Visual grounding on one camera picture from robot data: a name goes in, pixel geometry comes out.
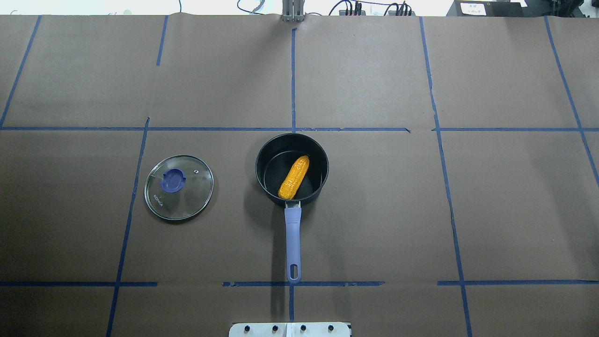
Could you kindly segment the yellow corn cob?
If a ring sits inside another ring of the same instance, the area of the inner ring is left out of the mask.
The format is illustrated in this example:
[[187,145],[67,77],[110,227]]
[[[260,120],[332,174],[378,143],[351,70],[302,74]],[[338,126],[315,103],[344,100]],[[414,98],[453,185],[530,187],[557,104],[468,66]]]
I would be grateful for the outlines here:
[[289,169],[285,179],[278,189],[278,197],[283,200],[293,200],[300,189],[308,172],[310,159],[308,156],[300,156]]

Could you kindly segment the dark blue saucepan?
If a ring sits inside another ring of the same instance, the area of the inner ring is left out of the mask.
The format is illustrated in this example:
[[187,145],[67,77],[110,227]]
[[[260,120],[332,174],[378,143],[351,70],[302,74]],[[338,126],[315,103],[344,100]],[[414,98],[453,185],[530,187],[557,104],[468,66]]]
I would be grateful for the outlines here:
[[286,277],[291,284],[302,278],[302,207],[315,200],[328,179],[325,149],[312,137],[281,134],[267,141],[257,154],[257,182],[283,208],[286,230]]

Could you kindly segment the black label box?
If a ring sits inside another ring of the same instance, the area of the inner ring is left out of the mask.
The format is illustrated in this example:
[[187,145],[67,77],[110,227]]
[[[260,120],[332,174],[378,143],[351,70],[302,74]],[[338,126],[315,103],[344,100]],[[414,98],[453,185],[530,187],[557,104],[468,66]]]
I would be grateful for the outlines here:
[[454,0],[447,17],[524,17],[529,9],[524,0]]

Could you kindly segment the aluminium frame post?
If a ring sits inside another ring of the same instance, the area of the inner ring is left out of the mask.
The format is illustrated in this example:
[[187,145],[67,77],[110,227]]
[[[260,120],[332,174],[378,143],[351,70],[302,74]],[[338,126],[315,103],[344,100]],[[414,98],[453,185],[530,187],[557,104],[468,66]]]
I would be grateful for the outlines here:
[[303,22],[305,0],[282,0],[282,22]]

